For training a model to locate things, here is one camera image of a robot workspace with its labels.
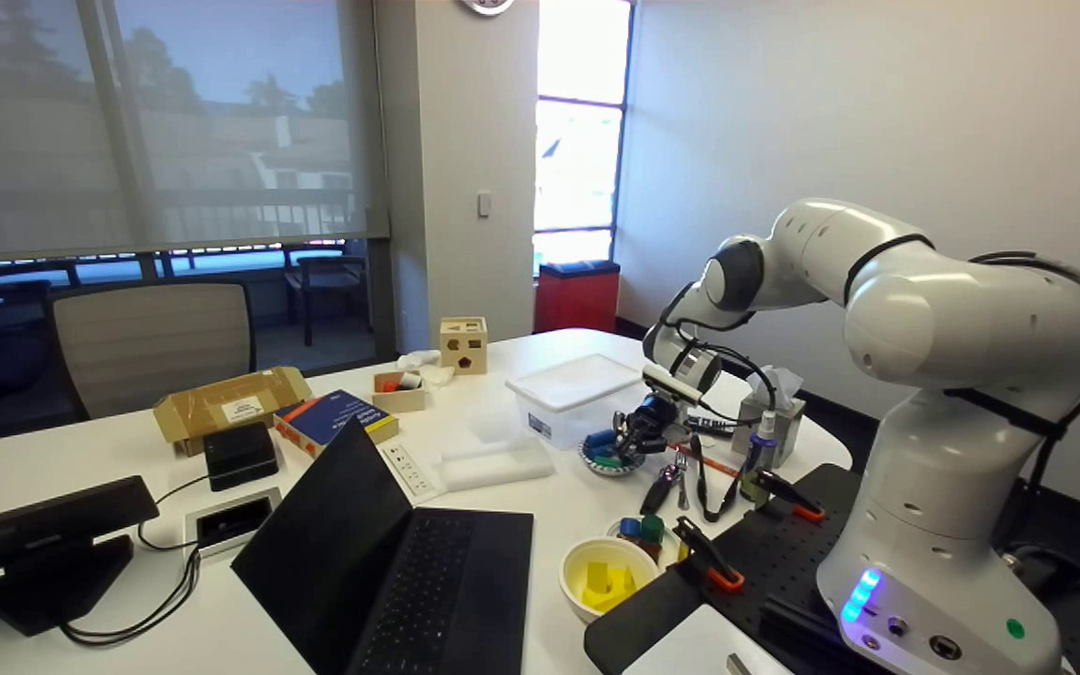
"white wall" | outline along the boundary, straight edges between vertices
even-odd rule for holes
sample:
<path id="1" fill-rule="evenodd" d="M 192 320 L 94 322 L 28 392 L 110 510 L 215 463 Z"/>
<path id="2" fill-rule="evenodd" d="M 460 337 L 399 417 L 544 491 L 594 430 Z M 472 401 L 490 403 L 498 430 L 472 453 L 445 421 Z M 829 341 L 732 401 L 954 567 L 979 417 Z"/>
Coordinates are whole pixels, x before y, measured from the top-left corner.
<path id="1" fill-rule="evenodd" d="M 624 181 L 624 313 L 652 322 L 722 235 L 802 196 L 919 221 L 942 251 L 1080 265 L 1077 0 L 643 0 Z M 903 388 L 848 365 L 837 307 L 732 345 L 863 412 Z M 1080 423 L 1050 463 L 1080 498 Z"/>
<path id="2" fill-rule="evenodd" d="M 529 333 L 542 5 L 478 20 L 454 0 L 379 0 L 374 35 L 399 347 L 434 345 L 439 313 Z"/>

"desk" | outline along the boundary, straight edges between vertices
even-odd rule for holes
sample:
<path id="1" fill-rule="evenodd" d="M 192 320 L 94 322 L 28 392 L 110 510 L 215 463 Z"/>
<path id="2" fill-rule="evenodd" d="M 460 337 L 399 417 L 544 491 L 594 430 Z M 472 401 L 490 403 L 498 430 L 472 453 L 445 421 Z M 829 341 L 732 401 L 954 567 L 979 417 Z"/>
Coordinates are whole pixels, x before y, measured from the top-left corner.
<path id="1" fill-rule="evenodd" d="M 557 328 L 534 333 L 517 341 L 490 345 L 490 370 L 465 375 L 430 392 L 424 412 L 403 417 L 403 435 L 389 438 L 403 448 L 417 453 L 417 462 L 434 462 L 454 438 L 454 423 L 460 412 L 512 403 L 507 375 L 537 370 L 549 365 L 562 365 L 575 356 L 603 351 L 628 361 L 643 370 L 638 341 L 598 333 L 598 328 Z M 347 385 L 354 392 L 372 392 L 372 370 L 357 367 L 337 375 L 313 380 L 313 388 Z M 577 675 L 594 670 L 582 651 L 585 626 L 558 587 L 558 563 L 575 540 L 603 536 L 624 513 L 634 513 L 657 462 L 648 462 L 634 481 L 600 481 L 585 471 L 582 456 L 569 447 L 550 447 L 557 471 L 527 483 L 498 483 L 482 491 L 450 491 L 439 495 L 439 506 L 482 506 L 482 510 L 529 510 L 537 513 L 534 540 L 534 587 L 529 587 L 529 626 L 527 626 L 527 670 L 529 675 Z M 814 463 L 832 462 L 848 463 L 848 448 L 827 435 L 819 423 L 802 423 L 798 447 L 784 463 L 784 476 L 798 481 Z M 294 481 L 307 470 L 304 453 L 287 453 L 287 470 L 272 481 L 245 483 L 235 491 L 262 491 Z M 178 456 L 152 412 L 105 417 L 72 426 L 53 426 L 37 435 L 0 438 L 0 510 L 24 506 L 33 498 L 49 498 L 72 487 L 103 483 L 114 476 L 140 471 L 152 491 L 160 495 L 192 476 L 202 476 L 202 456 Z M 182 513 L 202 510 L 223 495 L 209 495 L 207 483 L 164 502 L 160 520 L 152 520 L 154 540 L 173 540 L 182 527 Z M 110 596 L 79 620 L 79 626 L 127 626 L 148 616 L 182 573 L 182 553 L 135 552 L 133 567 L 110 587 Z M 148 637 L 119 648 L 74 648 L 55 630 L 42 637 L 18 637 L 0 626 L 0 670 L 59 670 L 59 675 L 92 675 L 92 670 L 307 670 L 297 648 L 278 635 L 265 611 L 248 596 L 248 587 L 233 576 L 228 553 L 215 553 L 202 563 L 202 576 L 195 596 Z"/>

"wire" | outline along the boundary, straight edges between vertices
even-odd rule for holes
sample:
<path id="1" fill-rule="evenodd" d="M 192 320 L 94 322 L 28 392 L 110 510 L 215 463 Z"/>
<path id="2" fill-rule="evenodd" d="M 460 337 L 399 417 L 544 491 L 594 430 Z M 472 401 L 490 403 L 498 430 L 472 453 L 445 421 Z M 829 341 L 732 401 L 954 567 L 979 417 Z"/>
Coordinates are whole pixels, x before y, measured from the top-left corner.
<path id="1" fill-rule="evenodd" d="M 164 491 L 164 495 L 158 498 L 158 506 L 160 506 L 164 498 L 173 498 L 173 495 L 202 483 L 202 481 L 207 481 L 207 476 L 195 476 L 195 481 L 178 483 L 173 491 Z M 124 626 L 124 630 L 84 630 L 84 626 L 59 623 L 59 635 L 64 635 L 67 640 L 74 640 L 74 645 L 84 645 L 84 648 L 105 648 L 105 645 L 135 640 L 135 637 L 144 637 L 148 630 L 160 626 L 170 616 L 178 616 L 178 611 L 195 596 L 198 563 L 202 563 L 198 540 L 154 543 L 154 540 L 148 540 L 144 520 L 135 525 L 135 540 L 140 540 L 144 546 L 152 546 L 152 552 L 185 552 L 185 546 L 192 546 L 192 553 L 188 553 L 188 563 L 185 563 L 173 593 L 170 593 L 148 620 L 140 620 L 140 623 L 133 623 L 133 626 Z"/>

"laptop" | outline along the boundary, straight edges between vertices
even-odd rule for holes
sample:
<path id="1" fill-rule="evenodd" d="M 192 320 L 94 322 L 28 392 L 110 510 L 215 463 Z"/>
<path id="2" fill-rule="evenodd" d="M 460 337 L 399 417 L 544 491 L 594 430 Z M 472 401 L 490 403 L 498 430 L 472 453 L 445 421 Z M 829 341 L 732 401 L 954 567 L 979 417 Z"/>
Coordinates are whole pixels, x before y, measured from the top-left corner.
<path id="1" fill-rule="evenodd" d="M 319 675 L 517 675 L 534 513 L 417 510 L 360 423 L 233 560 Z"/>

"red object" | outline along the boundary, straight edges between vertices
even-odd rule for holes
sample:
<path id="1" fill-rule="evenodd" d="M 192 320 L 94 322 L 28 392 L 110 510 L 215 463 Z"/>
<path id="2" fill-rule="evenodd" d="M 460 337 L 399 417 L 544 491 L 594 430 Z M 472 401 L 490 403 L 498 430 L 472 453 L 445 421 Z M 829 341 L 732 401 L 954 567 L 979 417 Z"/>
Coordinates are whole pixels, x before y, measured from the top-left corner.
<path id="1" fill-rule="evenodd" d="M 542 265 L 537 281 L 537 333 L 558 325 L 614 328 L 619 265 L 558 261 Z"/>

